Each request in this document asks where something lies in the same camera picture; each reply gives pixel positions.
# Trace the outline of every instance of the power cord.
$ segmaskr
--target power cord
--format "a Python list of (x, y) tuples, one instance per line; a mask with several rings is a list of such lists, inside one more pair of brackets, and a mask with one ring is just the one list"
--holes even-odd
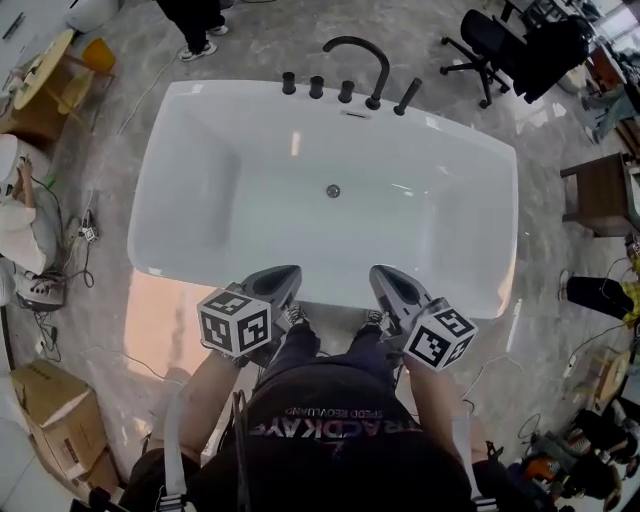
[[(528, 434), (524, 434), (522, 431), (534, 419), (535, 419), (535, 424), (533, 425), (531, 432), (529, 432)], [(540, 426), (541, 419), (542, 419), (542, 415), (539, 412), (537, 412), (534, 415), (530, 416), (529, 419), (522, 424), (522, 426), (520, 427), (520, 430), (518, 431), (518, 439), (520, 439), (523, 445), (531, 446), (533, 444), (533, 441), (535, 441), (536, 437), (540, 436), (540, 430), (538, 429), (538, 427)]]

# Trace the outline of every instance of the floor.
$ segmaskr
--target floor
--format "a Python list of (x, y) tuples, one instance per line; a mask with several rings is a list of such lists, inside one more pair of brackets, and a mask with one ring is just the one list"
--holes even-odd
[[(411, 80), (420, 77), (424, 85), (413, 106), (488, 133), (517, 151), (520, 213), (511, 307), (501, 319), (482, 324), (471, 350), (454, 368), (461, 389), (467, 389), (485, 361), (504, 354), (513, 307), (522, 302), (510, 352), (522, 370), (506, 358), (495, 361), (468, 394), (488, 437), (505, 446), (504, 460), (510, 461), (523, 451), (517, 433), (532, 414), (541, 414), (541, 429), (555, 428), (580, 406), (569, 392), (574, 382), (562, 379), (569, 355), (582, 341), (617, 321), (559, 303), (558, 276), (565, 267), (604, 276), (612, 262), (624, 256), (624, 248), (621, 239), (594, 239), (579, 226), (562, 223), (565, 192), (571, 192), (572, 184), (563, 184), (559, 171), (613, 153), (620, 143), (612, 135), (600, 146), (591, 144), (583, 131), (590, 119), (578, 100), (558, 87), (532, 105), (513, 92), (500, 95), (496, 91), (495, 104), (485, 111), (478, 107), (482, 92), (477, 75), (438, 73), (441, 65), (460, 58), (452, 47), (440, 45), (440, 37), (459, 37), (465, 12), (487, 3), (489, 12), (501, 10), (501, 0), (239, 2), (227, 13), (231, 32), (218, 41), (218, 52), (192, 63), (172, 61), (183, 40), (155, 2), (127, 1), (113, 20), (91, 34), (103, 37), (116, 53), (118, 78), (85, 108), (87, 116), (98, 112), (92, 137), (72, 121), (67, 123), (53, 172), (57, 176), (54, 190), (66, 212), (80, 215), (91, 196), (101, 231), (89, 262), (95, 286), (87, 289), (76, 278), (67, 307), (54, 313), (52, 323), (60, 331), (61, 366), (87, 380), (98, 393), (124, 477), (139, 456), (140, 440), (153, 424), (158, 407), (175, 391), (170, 380), (184, 381), (206, 355), (199, 345), (195, 304), (209, 290), (140, 274), (127, 257), (136, 180), (163, 95), (176, 80), (279, 80), (285, 71), (294, 71), (299, 81), (308, 82), (320, 74), (328, 87), (339, 88), (343, 80), (351, 79), (357, 91), (372, 90), (379, 69), (375, 59), (355, 48), (342, 49), (339, 58), (322, 52), (324, 42), (339, 35), (365, 37), (387, 53), (392, 70), (385, 98), (399, 100)], [(86, 41), (81, 39), (78, 46)], [(155, 87), (121, 129), (165, 66)], [(180, 186), (181, 172), (188, 170), (176, 169), (176, 186)], [(78, 270), (84, 263), (85, 246), (78, 243), (76, 249), (70, 269)], [(610, 275), (620, 278), (626, 269), (625, 263), (618, 263)], [(315, 306), (311, 317), (326, 350), (337, 352), (346, 349), (345, 333), (357, 327), (361, 313)], [(12, 305), (9, 326), (18, 362), (31, 360), (37, 339), (32, 318)], [(614, 330), (587, 350), (622, 347), (629, 339), (626, 329)], [(124, 357), (123, 352), (146, 366)], [(152, 371), (169, 380), (162, 381)], [(250, 389), (254, 379), (255, 368), (247, 368), (239, 386)], [(413, 407), (406, 375), (398, 394)]]

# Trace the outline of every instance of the shoe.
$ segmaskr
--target shoe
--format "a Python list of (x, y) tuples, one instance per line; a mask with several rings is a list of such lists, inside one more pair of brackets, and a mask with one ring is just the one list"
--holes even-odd
[(558, 300), (567, 300), (567, 283), (571, 278), (571, 272), (566, 268), (560, 272), (560, 278), (558, 279)]
[(585, 96), (580, 96), (580, 104), (582, 105), (583, 109), (591, 110), (591, 107), (587, 103), (587, 98)]
[(600, 144), (600, 141), (598, 140), (598, 136), (596, 135), (596, 132), (594, 132), (591, 128), (589, 128), (588, 126), (585, 126), (584, 133), (587, 134), (587, 137), (589, 137), (589, 140), (591, 142), (593, 142), (594, 144)]
[(178, 54), (178, 57), (180, 57), (180, 60), (182, 62), (191, 62), (192, 60), (196, 60), (200, 57), (211, 55), (212, 53), (215, 53), (217, 49), (218, 47), (215, 44), (213, 44), (211, 41), (207, 41), (204, 50), (202, 50), (200, 53), (192, 53), (191, 50), (189, 50), (189, 47), (186, 47)]
[(226, 25), (222, 25), (220, 27), (214, 27), (211, 30), (209, 30), (209, 34), (211, 34), (212, 36), (223, 36), (225, 35), (227, 32), (229, 32), (229, 27), (227, 27)]
[(291, 327), (301, 324), (302, 322), (309, 323), (307, 314), (304, 312), (304, 309), (302, 309), (302, 306), (300, 304), (296, 304), (294, 306), (290, 306), (288, 309), (285, 309), (282, 312), (282, 316), (284, 316), (285, 320)]
[(627, 419), (627, 413), (617, 399), (611, 402), (611, 409), (613, 409), (614, 423), (621, 427)]
[(367, 311), (367, 318), (364, 321), (364, 324), (362, 324), (362, 327), (360, 327), (360, 329), (364, 329), (367, 326), (375, 326), (375, 327), (378, 327), (379, 329), (384, 330), (382, 327), (382, 324), (386, 320), (387, 320), (386, 313), (382, 313), (375, 309), (370, 309), (369, 311)]

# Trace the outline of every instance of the black faucet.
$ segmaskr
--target black faucet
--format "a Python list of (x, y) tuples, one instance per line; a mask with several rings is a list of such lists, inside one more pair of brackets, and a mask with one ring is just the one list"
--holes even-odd
[(371, 95), (371, 97), (367, 98), (367, 101), (365, 101), (365, 105), (367, 105), (369, 109), (378, 110), (380, 108), (380, 96), (382, 95), (382, 89), (384, 88), (384, 84), (387, 82), (387, 78), (389, 78), (389, 59), (387, 59), (387, 56), (375, 44), (370, 43), (366, 39), (354, 36), (335, 37), (331, 39), (331, 41), (328, 41), (327, 44), (322, 47), (322, 49), (325, 52), (330, 52), (336, 46), (340, 46), (341, 44), (353, 44), (355, 46), (359, 46), (360, 48), (364, 48), (365, 50), (369, 50), (380, 61), (382, 70), (380, 71), (380, 76), (378, 77), (376, 88), (373, 90), (373, 94)]

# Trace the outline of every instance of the gray shoe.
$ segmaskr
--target gray shoe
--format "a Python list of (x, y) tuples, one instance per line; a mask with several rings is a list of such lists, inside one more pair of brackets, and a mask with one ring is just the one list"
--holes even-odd
[(290, 306), (288, 309), (285, 309), (282, 312), (282, 316), (284, 316), (285, 320), (289, 324), (289, 326), (293, 327), (294, 325), (301, 324), (302, 322), (309, 323), (307, 319), (307, 314), (300, 304), (295, 304)]

